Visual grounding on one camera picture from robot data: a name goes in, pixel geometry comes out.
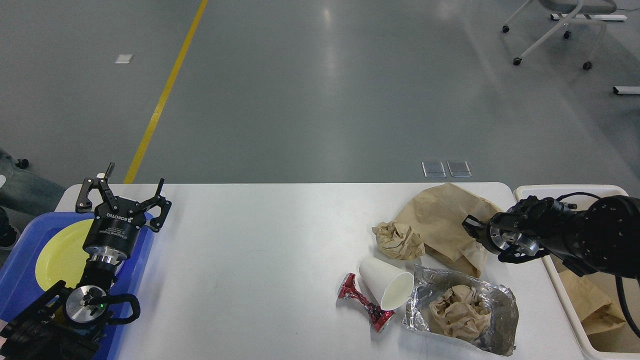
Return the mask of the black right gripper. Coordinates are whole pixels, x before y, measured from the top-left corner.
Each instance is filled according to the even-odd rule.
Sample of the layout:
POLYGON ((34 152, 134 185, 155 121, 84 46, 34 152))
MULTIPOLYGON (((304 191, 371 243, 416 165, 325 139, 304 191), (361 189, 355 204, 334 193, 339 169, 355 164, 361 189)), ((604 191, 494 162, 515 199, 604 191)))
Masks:
POLYGON ((517 247, 505 240, 504 235, 508 239, 515 236, 517 228, 516 220, 521 218, 520 215, 511 212, 498 212, 494 214, 486 224, 473 215, 466 215, 462 221, 462 228, 467 232, 469 237, 475 240, 482 240, 483 246, 494 255, 501 255, 507 251, 517 252, 517 247))

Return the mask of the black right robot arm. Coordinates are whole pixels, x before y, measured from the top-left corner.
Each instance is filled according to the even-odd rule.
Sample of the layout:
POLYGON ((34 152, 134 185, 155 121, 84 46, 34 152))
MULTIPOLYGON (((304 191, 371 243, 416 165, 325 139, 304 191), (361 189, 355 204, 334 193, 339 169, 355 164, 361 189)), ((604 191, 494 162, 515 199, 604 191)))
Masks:
POLYGON ((568 197, 530 195, 487 221, 469 214, 462 227, 505 264, 554 255, 577 276, 613 275, 624 319, 638 335, 623 279, 638 280, 640 274, 639 199, 622 194, 595 196, 590 207, 578 210, 574 203, 566 202, 568 197))

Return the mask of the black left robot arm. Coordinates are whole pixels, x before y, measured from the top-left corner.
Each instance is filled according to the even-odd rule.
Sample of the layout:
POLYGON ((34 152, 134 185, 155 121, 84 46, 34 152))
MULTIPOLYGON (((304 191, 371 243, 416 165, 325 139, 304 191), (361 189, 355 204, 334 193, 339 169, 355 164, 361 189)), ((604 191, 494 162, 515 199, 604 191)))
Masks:
POLYGON ((110 162, 99 177, 86 177, 75 211, 92 214, 82 248, 88 258, 80 280, 69 287, 58 280, 1 330, 7 360, 91 360, 99 352, 105 328, 128 325, 141 315, 138 297, 114 293, 118 268, 135 251, 143 228, 159 232, 172 206, 160 178, 151 198, 142 202, 114 194, 110 162))

